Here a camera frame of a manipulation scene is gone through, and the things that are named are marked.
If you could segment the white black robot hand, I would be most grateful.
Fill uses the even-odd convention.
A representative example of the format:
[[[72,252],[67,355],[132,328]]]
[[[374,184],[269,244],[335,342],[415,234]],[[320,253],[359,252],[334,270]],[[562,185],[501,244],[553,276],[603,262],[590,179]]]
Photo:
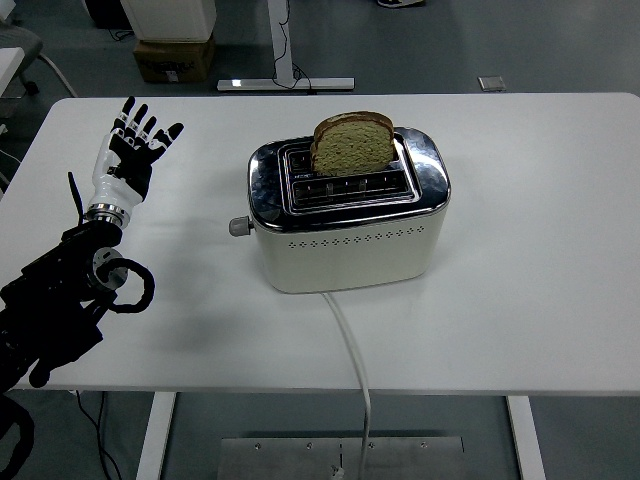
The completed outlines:
[[[112,216],[126,223],[133,208],[146,199],[153,164],[184,129],[181,123],[156,129],[157,118],[148,110],[147,104],[127,98],[104,137],[92,176],[89,218]]]

